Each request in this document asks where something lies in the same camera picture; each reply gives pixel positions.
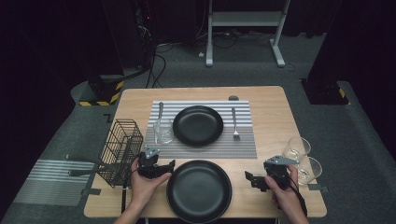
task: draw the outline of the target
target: fork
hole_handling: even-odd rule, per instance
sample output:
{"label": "fork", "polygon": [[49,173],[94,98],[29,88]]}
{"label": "fork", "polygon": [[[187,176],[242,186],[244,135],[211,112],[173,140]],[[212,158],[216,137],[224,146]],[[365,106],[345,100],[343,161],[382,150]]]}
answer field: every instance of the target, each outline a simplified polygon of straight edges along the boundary
{"label": "fork", "polygon": [[231,108],[233,111],[233,140],[239,141],[241,140],[241,137],[239,136],[239,133],[236,131],[236,116],[235,116],[235,108]]}

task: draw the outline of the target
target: wooden table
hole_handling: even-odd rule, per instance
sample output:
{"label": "wooden table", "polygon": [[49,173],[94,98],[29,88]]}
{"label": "wooden table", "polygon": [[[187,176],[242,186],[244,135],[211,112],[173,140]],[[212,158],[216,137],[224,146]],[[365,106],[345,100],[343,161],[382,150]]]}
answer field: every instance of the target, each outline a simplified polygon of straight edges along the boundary
{"label": "wooden table", "polygon": [[[233,197],[222,217],[282,217],[281,211],[271,204],[271,191],[260,192],[245,179],[245,171],[254,175],[266,175],[263,162],[280,155],[292,136],[299,136],[285,92],[281,87],[220,87],[220,88],[172,88],[172,89],[130,89],[120,98],[114,119],[134,119],[143,135],[148,128],[149,113],[153,101],[210,101],[228,100],[236,95],[248,100],[257,148],[257,160],[215,159],[230,177]],[[160,165],[170,160],[160,159]],[[176,167],[189,160],[176,160]],[[100,195],[90,195],[84,213],[87,217],[118,217],[120,215],[121,187],[111,188],[101,176],[96,175],[93,189],[100,189]],[[327,213],[320,191],[300,187],[305,198],[309,217],[324,217]],[[131,192],[128,189],[127,202]],[[176,217],[166,200],[166,184],[154,194],[142,217]]]}

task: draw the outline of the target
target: utensil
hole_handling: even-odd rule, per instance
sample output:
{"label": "utensil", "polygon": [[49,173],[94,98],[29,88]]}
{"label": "utensil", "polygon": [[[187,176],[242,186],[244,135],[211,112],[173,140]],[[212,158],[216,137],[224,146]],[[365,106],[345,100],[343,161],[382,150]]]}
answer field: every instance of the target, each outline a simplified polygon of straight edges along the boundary
{"label": "utensil", "polygon": [[91,170],[69,170],[68,174],[70,176],[80,176],[80,175],[90,175],[97,172],[106,171],[106,167],[91,169]]}
{"label": "utensil", "polygon": [[119,170],[119,163],[112,163],[112,164],[107,164],[99,159],[96,158],[89,158],[89,157],[84,157],[84,156],[80,156],[80,155],[76,155],[76,154],[67,154],[66,158],[70,161],[87,161],[87,162],[92,162],[96,165],[101,165],[104,168],[106,168],[105,170],[109,170],[109,171],[113,171],[113,172],[117,172]]}
{"label": "utensil", "polygon": [[239,141],[241,140],[241,137],[239,136],[239,133],[236,131],[236,115],[235,115],[235,108],[231,108],[233,111],[233,140]]}
{"label": "utensil", "polygon": [[188,161],[172,174],[166,197],[177,217],[188,223],[213,223],[230,205],[230,178],[211,161]]}
{"label": "utensil", "polygon": [[[161,119],[163,117],[163,102],[159,103],[160,105],[160,112],[158,113],[158,119]],[[154,132],[154,143],[157,145],[158,143],[158,135],[156,132]]]}
{"label": "utensil", "polygon": [[204,105],[194,105],[180,111],[174,119],[175,137],[185,145],[201,147],[216,141],[224,128],[221,115]]}

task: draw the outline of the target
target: shelf leg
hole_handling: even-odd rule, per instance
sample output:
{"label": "shelf leg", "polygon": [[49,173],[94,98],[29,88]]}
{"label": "shelf leg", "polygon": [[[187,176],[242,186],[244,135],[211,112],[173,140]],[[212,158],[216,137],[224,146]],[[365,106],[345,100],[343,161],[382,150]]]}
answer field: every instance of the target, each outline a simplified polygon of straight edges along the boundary
{"label": "shelf leg", "polygon": [[285,5],[283,6],[282,14],[279,18],[279,24],[276,29],[276,37],[275,39],[270,39],[271,48],[274,52],[277,65],[279,67],[284,67],[285,61],[283,60],[282,54],[280,53],[280,49],[278,46],[280,36],[282,35],[283,25],[285,24],[286,16],[288,15],[290,0],[285,1]]}
{"label": "shelf leg", "polygon": [[207,45],[206,45],[206,66],[213,65],[213,43],[212,43],[212,0],[209,0],[209,12],[207,19]]}

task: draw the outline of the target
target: white metal shelf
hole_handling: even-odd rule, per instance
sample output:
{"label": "white metal shelf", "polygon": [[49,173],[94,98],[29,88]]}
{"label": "white metal shelf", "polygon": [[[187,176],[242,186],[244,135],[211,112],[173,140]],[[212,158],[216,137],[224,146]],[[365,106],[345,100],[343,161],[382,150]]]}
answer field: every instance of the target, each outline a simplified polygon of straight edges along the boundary
{"label": "white metal shelf", "polygon": [[213,12],[212,26],[278,26],[280,11]]}
{"label": "white metal shelf", "polygon": [[269,44],[273,50],[276,62],[279,67],[285,66],[282,54],[280,53],[279,38],[282,33],[283,24],[288,14],[290,0],[285,1],[282,11],[213,11],[212,0],[209,0],[208,31],[206,46],[206,66],[213,65],[213,43],[212,28],[214,26],[275,26],[276,37],[270,39]]}

